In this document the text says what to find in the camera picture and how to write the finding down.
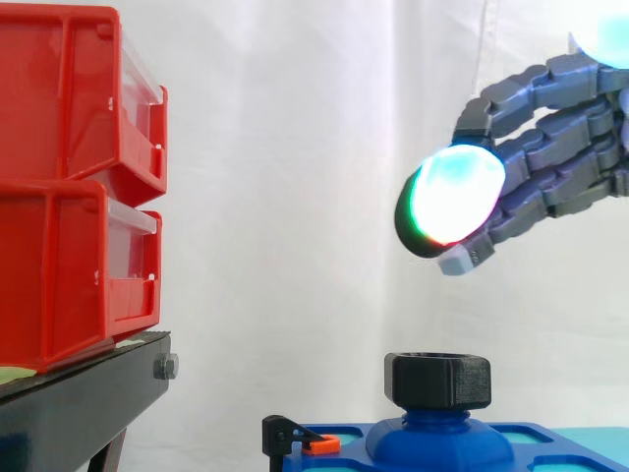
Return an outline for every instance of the white backdrop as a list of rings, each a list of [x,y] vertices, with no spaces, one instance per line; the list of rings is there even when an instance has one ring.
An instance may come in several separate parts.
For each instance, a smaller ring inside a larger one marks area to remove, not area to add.
[[[169,192],[150,207],[181,358],[121,472],[259,472],[268,414],[396,415],[389,351],[488,357],[481,419],[629,425],[625,203],[539,224],[462,278],[392,224],[465,102],[563,53],[582,3],[112,1],[170,91]]]

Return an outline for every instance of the green light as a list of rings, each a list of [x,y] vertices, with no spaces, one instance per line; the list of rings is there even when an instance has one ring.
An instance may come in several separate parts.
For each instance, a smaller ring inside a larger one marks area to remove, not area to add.
[[[476,146],[447,147],[422,163],[411,192],[417,228],[439,244],[462,240],[489,217],[505,172],[491,152]]]
[[[616,69],[629,69],[629,2],[598,0],[580,12],[572,34],[583,52]]]

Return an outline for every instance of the black cap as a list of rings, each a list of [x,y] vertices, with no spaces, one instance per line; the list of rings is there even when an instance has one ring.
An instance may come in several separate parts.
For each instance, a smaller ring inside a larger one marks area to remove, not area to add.
[[[491,367],[482,357],[397,353],[384,358],[384,392],[406,410],[475,410],[491,404]]]

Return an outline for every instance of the plastic drawer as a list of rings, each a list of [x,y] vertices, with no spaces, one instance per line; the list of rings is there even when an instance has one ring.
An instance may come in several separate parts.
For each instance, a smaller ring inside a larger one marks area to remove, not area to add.
[[[45,372],[159,322],[161,218],[91,181],[0,182],[0,366]]]
[[[167,94],[109,7],[0,3],[0,179],[90,179],[131,207],[166,191]]]

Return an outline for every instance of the blue container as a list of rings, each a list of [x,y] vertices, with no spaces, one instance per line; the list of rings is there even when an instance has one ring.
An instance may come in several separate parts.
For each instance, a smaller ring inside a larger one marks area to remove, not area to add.
[[[447,413],[419,416],[311,425],[316,433],[340,436],[341,452],[308,456],[295,444],[283,472],[629,472],[629,429],[554,432],[467,416],[447,420]]]

